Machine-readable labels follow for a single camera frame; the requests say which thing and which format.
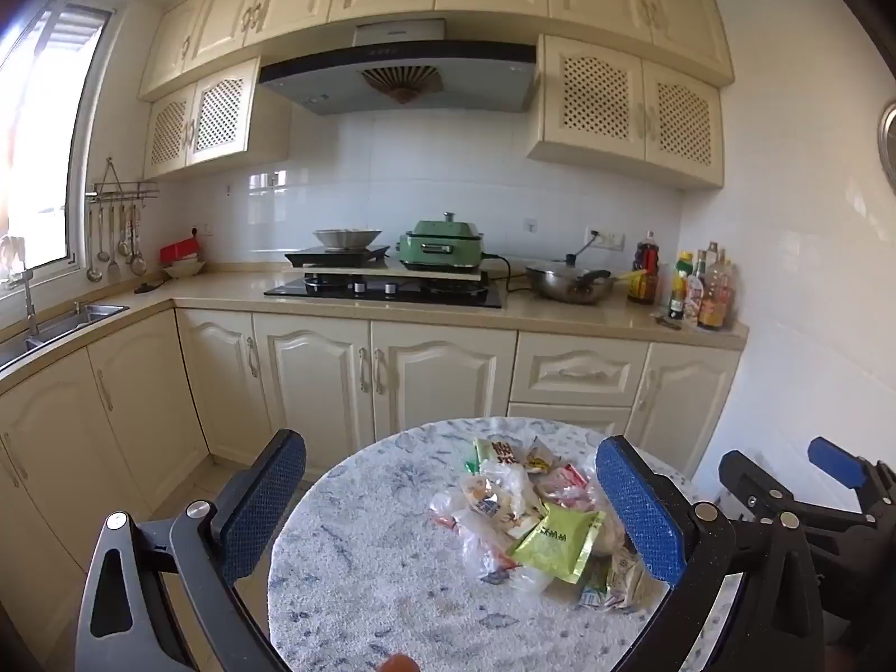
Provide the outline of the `green snack packet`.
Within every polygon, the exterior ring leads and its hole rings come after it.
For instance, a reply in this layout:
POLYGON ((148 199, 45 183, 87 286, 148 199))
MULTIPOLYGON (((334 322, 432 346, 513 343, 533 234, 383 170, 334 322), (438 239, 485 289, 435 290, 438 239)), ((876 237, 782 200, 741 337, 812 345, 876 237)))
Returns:
POLYGON ((576 584, 600 534, 604 513, 572 510, 551 502, 544 508, 544 517, 512 544, 508 558, 519 566, 533 567, 556 580, 576 584))

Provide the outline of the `clear plastic bag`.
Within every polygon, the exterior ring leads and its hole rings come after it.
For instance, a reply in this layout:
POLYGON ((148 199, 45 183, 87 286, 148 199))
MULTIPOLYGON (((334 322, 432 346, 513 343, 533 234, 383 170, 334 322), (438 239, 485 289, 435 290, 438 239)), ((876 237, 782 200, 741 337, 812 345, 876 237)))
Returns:
POLYGON ((437 492, 428 509, 459 537, 465 571, 492 586, 510 580, 519 567, 512 550, 547 513, 525 467, 495 460, 483 461, 478 473, 437 492))

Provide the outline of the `lower cream kitchen cabinets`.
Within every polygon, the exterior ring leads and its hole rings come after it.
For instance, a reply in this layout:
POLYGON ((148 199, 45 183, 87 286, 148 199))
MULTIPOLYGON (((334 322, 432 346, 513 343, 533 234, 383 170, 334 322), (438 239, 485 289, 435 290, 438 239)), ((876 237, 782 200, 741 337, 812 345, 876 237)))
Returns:
POLYGON ((562 331, 128 308, 2 370, 3 622, 49 657, 108 511, 147 516, 203 464, 252 463, 281 428, 304 437, 310 478, 400 432, 483 417, 621 434, 688 475, 745 344, 641 316, 562 331))

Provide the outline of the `round table floral tablecloth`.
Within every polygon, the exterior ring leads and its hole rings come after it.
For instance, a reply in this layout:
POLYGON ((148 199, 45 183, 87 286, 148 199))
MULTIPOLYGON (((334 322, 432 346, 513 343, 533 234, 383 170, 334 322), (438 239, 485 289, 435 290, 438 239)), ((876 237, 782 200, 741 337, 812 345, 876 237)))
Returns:
POLYGON ((478 437, 539 438, 585 472, 598 431, 544 419, 452 419, 377 441, 314 482, 273 545, 272 645, 293 670, 375 670, 393 654, 424 670, 609 670, 667 589, 647 578, 630 612, 475 578, 428 504, 454 487, 478 437))

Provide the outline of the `cluster of condiment bottles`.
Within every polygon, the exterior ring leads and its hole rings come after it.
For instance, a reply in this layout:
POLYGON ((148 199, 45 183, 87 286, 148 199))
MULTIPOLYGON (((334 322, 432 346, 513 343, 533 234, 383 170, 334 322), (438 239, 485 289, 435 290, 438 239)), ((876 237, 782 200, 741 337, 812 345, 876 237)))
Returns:
POLYGON ((667 317, 703 331, 725 331, 734 320, 735 293, 734 264, 717 241, 696 252, 682 250, 671 274, 667 317))

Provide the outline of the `steel sink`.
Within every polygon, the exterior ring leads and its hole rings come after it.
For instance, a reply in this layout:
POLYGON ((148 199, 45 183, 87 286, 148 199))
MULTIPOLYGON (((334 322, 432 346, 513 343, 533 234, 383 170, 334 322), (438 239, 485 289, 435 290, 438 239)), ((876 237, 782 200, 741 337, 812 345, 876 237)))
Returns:
POLYGON ((92 325, 128 311, 124 305, 76 304, 55 319, 40 321, 35 329, 26 329, 0 343, 0 368, 4 370, 23 358, 61 338, 77 334, 92 325))

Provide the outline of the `dark soy sauce bottle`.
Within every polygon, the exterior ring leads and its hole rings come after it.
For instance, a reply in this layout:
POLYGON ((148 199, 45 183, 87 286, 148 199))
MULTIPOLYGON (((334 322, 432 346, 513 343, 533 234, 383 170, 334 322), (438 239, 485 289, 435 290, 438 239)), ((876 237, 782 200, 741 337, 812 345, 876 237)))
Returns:
POLYGON ((627 300, 634 304, 653 305, 659 284, 659 246, 653 232, 648 231, 636 246, 632 270, 635 274, 629 279, 627 300))

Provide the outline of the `red container on bowl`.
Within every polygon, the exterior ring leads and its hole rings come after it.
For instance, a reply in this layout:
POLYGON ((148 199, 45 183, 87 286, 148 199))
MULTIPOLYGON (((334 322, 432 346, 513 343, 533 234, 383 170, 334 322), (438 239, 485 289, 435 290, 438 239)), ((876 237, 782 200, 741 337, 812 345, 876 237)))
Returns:
POLYGON ((200 243, 198 238, 190 237, 176 243, 166 244, 160 248, 160 263, 171 264, 181 259, 196 256, 200 252, 200 243))

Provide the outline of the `steel wok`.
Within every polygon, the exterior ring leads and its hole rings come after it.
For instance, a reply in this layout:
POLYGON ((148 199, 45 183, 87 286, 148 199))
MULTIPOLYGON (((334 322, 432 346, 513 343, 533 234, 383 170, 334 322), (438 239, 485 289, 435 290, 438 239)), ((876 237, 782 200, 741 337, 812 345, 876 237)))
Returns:
POLYGON ((588 270, 565 263, 531 264, 525 269, 536 295, 570 305, 595 305, 615 287, 609 270, 588 270))

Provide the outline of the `hanging utensil rack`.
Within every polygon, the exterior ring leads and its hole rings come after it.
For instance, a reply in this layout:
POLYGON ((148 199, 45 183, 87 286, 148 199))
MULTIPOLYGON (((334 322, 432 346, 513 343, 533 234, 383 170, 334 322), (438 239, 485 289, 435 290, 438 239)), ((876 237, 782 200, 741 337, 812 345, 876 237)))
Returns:
POLYGON ((117 284, 125 274, 143 278, 149 258, 141 247, 141 220, 147 202, 160 196, 152 180, 123 180, 108 156, 102 176, 85 191, 85 276, 91 284, 117 284))

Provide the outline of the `black gas stove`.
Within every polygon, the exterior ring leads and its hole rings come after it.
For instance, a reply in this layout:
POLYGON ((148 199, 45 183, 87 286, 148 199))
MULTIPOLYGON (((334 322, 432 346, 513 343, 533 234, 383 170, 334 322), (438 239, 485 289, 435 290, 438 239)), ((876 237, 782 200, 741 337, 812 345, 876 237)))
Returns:
POLYGON ((419 305, 500 308, 500 290, 488 278, 456 281, 442 278, 393 278, 373 274, 306 274, 266 291, 269 297, 325 300, 378 300, 419 305))

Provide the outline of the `green electric cooker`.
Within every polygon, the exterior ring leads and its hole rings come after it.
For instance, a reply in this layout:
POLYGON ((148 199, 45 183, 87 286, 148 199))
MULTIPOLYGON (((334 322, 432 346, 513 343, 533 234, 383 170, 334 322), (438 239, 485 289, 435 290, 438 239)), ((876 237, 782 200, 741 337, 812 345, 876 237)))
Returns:
POLYGON ((440 220, 419 220, 396 244, 399 262, 412 270, 475 272, 483 261, 483 235, 452 212, 440 220))

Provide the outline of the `upper left lattice cabinet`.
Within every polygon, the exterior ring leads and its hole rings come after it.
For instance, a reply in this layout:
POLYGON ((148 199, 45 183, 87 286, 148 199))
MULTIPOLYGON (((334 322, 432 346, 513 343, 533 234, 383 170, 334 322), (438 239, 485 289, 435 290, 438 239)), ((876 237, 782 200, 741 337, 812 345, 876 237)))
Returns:
POLYGON ((260 59, 248 59, 153 103, 143 175, 153 179, 245 153, 258 73, 260 59))

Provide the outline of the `lattice cabinet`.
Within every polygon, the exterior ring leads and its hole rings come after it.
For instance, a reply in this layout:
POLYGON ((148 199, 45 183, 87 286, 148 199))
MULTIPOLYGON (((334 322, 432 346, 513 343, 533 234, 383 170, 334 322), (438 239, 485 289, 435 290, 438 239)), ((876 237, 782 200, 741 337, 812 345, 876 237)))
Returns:
POLYGON ((258 73, 260 59, 248 59, 153 103, 143 175, 153 179, 245 153, 258 73))
POLYGON ((725 183, 720 93, 638 56, 542 35, 529 156, 715 190, 725 183))

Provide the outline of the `upper right lattice cabinet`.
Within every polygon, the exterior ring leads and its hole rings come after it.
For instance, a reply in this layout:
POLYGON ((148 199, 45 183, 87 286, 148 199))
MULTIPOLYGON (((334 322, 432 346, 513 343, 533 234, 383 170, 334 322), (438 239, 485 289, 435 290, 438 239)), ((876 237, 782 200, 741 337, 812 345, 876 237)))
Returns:
POLYGON ((715 190, 725 183, 720 93, 638 56, 542 35, 529 156, 715 190))

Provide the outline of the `window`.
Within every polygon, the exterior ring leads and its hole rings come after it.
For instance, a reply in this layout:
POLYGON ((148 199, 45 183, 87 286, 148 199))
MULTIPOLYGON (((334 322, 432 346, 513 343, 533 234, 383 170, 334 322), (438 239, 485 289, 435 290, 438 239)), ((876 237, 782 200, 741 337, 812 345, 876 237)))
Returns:
POLYGON ((47 9, 2 65, 2 280, 71 256, 71 160, 111 14, 47 9))

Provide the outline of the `range hood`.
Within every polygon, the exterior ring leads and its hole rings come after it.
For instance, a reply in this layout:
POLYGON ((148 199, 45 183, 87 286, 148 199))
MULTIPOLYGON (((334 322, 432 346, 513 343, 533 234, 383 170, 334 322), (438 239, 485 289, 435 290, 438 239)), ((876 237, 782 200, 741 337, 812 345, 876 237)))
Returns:
POLYGON ((269 64, 258 85, 316 115, 472 109, 522 113, 536 79, 533 44, 392 40, 269 64))

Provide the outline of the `wall power socket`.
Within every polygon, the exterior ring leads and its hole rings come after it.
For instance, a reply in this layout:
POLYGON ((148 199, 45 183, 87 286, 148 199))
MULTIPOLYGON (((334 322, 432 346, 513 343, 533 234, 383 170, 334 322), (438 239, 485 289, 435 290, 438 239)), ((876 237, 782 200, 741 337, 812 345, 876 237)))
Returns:
POLYGON ((624 249, 626 236, 621 232, 609 232, 604 229, 589 227, 586 231, 586 247, 588 249, 612 250, 621 252, 624 249))

